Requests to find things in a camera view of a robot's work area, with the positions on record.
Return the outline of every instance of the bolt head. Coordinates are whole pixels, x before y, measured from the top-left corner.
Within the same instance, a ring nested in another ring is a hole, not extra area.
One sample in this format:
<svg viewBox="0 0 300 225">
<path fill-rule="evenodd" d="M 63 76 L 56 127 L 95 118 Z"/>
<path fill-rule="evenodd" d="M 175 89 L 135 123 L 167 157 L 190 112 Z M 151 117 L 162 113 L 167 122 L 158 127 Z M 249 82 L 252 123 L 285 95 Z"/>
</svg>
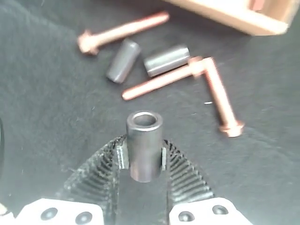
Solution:
<svg viewBox="0 0 300 225">
<path fill-rule="evenodd" d="M 192 75 L 194 76 L 194 78 L 200 77 L 205 71 L 201 56 L 189 59 L 188 65 L 191 68 Z"/>
<path fill-rule="evenodd" d="M 234 126 L 220 126 L 220 131 L 226 133 L 228 137 L 238 137 L 243 133 L 244 126 L 244 122 L 237 121 L 237 124 Z"/>
<path fill-rule="evenodd" d="M 94 46 L 91 36 L 91 32 L 89 30 L 86 30 L 82 35 L 78 37 L 78 46 L 82 53 L 97 55 L 99 50 Z"/>
</svg>

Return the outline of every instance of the mounting hole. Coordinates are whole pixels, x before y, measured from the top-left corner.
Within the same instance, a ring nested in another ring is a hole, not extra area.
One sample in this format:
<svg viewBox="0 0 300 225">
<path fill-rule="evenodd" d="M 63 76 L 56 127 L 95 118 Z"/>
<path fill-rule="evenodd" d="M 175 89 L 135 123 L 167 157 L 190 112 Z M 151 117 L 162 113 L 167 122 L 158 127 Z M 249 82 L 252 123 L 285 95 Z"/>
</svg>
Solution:
<svg viewBox="0 0 300 225">
<path fill-rule="evenodd" d="M 191 222 L 195 220 L 194 215 L 191 212 L 184 211 L 181 212 L 178 216 L 180 222 Z"/>
<path fill-rule="evenodd" d="M 156 123 L 156 117 L 152 114 L 142 114 L 134 117 L 133 122 L 136 125 L 148 127 Z"/>
<path fill-rule="evenodd" d="M 42 212 L 41 220 L 46 221 L 46 220 L 53 219 L 56 216 L 57 212 L 58 212 L 57 208 L 49 208 L 44 212 Z"/>
<path fill-rule="evenodd" d="M 222 205 L 215 205 L 214 207 L 212 207 L 212 211 L 216 215 L 226 215 L 226 214 L 228 214 L 228 210 Z"/>
<path fill-rule="evenodd" d="M 78 225 L 88 224 L 92 218 L 93 215 L 90 212 L 82 212 L 76 217 L 75 222 Z"/>
</svg>

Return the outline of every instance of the copper bolt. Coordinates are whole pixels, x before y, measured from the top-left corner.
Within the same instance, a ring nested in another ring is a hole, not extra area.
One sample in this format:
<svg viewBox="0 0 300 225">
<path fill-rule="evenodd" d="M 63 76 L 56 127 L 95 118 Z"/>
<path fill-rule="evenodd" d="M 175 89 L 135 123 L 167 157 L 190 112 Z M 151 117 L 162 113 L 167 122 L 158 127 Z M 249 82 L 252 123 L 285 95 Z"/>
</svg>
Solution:
<svg viewBox="0 0 300 225">
<path fill-rule="evenodd" d="M 216 64 L 212 58 L 203 59 L 203 66 L 206 69 L 206 79 L 210 86 L 214 102 L 221 115 L 223 125 L 220 126 L 220 131 L 226 133 L 228 137 L 237 137 L 242 134 L 244 123 L 236 120 L 233 109 L 230 105 L 226 90 L 222 84 Z"/>
<path fill-rule="evenodd" d="M 204 72 L 204 67 L 201 60 L 202 57 L 199 56 L 191 58 L 188 61 L 188 64 L 185 66 L 125 90 L 122 94 L 122 97 L 124 100 L 131 100 L 190 75 L 193 75 L 194 78 L 197 78 Z"/>
<path fill-rule="evenodd" d="M 263 9 L 265 0 L 251 0 L 250 9 L 253 11 L 259 11 Z"/>
<path fill-rule="evenodd" d="M 163 11 L 99 34 L 92 35 L 89 30 L 86 30 L 78 37 L 78 46 L 82 53 L 97 55 L 99 52 L 98 48 L 102 45 L 136 34 L 151 27 L 158 26 L 168 20 L 169 14 Z"/>
</svg>

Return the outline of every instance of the black cloth surface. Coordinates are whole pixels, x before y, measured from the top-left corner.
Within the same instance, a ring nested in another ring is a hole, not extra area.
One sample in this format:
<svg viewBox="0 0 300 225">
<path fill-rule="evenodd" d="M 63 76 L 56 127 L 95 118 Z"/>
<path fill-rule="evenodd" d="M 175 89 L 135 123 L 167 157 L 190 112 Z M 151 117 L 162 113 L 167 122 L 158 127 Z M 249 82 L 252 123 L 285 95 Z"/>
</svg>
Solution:
<svg viewBox="0 0 300 225">
<path fill-rule="evenodd" d="M 132 36 L 142 56 L 123 85 L 105 78 L 120 42 L 97 57 L 77 48 L 85 28 L 99 32 L 161 9 L 170 12 L 168 23 Z M 0 201 L 12 210 L 51 197 L 97 149 L 125 133 L 131 112 L 153 110 L 164 118 L 165 138 L 253 224 L 299 224 L 299 15 L 285 35 L 249 37 L 158 0 L 0 0 L 0 28 Z M 192 55 L 216 59 L 246 123 L 242 136 L 218 131 L 204 77 L 122 100 L 125 88 L 147 79 L 144 56 L 181 43 Z"/>
</svg>

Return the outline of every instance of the metal cylinder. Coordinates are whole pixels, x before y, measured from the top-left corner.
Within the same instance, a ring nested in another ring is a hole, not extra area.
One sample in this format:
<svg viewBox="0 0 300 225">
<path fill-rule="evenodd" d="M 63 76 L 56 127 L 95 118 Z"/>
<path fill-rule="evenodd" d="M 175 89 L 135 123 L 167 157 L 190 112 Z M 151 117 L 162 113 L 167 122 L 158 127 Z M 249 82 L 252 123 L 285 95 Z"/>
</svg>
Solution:
<svg viewBox="0 0 300 225">
<path fill-rule="evenodd" d="M 123 83 L 140 52 L 141 49 L 137 43 L 125 39 L 110 64 L 106 73 L 107 78 L 115 83 Z"/>
<path fill-rule="evenodd" d="M 126 122 L 130 176 L 141 183 L 158 177 L 162 164 L 163 118 L 155 112 L 138 111 Z"/>
<path fill-rule="evenodd" d="M 190 58 L 186 45 L 177 45 L 166 51 L 147 57 L 144 64 L 149 77 L 154 77 L 188 63 Z"/>
</svg>

